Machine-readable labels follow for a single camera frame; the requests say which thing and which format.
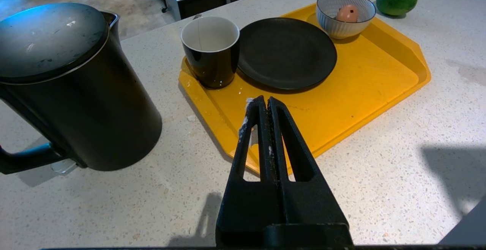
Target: brown egg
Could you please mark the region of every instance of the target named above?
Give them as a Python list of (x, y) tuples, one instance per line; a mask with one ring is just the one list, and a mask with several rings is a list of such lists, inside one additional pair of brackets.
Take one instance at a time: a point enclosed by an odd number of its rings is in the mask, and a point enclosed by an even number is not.
[(354, 5), (343, 6), (339, 9), (336, 19), (342, 22), (357, 22), (358, 8)]

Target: speckled countertop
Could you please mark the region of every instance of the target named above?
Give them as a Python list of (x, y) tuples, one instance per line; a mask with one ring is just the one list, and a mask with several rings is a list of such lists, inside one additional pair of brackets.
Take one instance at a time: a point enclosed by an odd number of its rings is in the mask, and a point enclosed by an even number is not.
[[(244, 27), (314, 1), (241, 0), (208, 14)], [(316, 159), (356, 244), (437, 243), (486, 193), (485, 2), (418, 0), (405, 18), (379, 15), (420, 44), (432, 81)], [(186, 23), (123, 41), (163, 117), (152, 152), (114, 172), (0, 175), (0, 249), (213, 244), (230, 163), (187, 118), (177, 82)], [(39, 138), (0, 112), (4, 148)]]

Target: kettle lid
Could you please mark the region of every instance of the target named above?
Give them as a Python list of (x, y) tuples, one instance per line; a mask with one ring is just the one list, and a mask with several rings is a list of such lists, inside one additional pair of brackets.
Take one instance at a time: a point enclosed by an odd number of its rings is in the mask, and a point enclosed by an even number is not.
[(0, 82), (29, 83), (61, 75), (104, 45), (108, 24), (81, 3), (37, 6), (0, 22)]

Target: black cup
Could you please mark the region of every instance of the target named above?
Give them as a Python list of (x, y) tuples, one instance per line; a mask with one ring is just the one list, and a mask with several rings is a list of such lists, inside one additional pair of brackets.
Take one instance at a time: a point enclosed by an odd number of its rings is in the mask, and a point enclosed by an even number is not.
[(227, 86), (235, 77), (240, 57), (240, 29), (221, 17), (201, 17), (189, 22), (181, 41), (192, 74), (206, 88)]

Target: white bowl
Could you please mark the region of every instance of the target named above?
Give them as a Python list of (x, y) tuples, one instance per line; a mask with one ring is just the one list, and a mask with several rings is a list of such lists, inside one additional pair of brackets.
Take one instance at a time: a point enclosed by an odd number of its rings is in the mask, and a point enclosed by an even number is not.
[[(335, 17), (343, 6), (358, 8), (358, 22), (342, 22)], [(370, 0), (317, 0), (316, 16), (319, 25), (333, 39), (345, 39), (361, 33), (376, 15)]]

